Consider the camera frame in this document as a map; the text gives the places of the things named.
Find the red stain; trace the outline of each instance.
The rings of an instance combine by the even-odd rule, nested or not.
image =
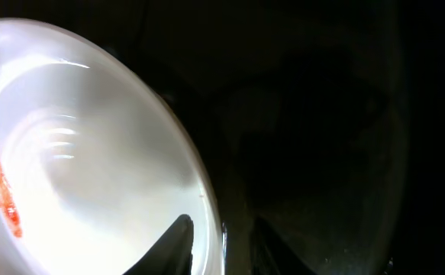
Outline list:
[[[18,216],[17,207],[11,194],[11,188],[3,173],[2,164],[0,163],[0,209],[7,221],[7,225],[15,237],[22,237],[22,229],[20,227],[21,220]]]

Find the orange food residue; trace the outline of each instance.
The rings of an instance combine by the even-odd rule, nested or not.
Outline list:
[[[5,217],[8,227],[15,237],[22,237],[21,220],[18,216],[17,207],[12,197],[11,188],[3,173],[0,163],[0,209]]]

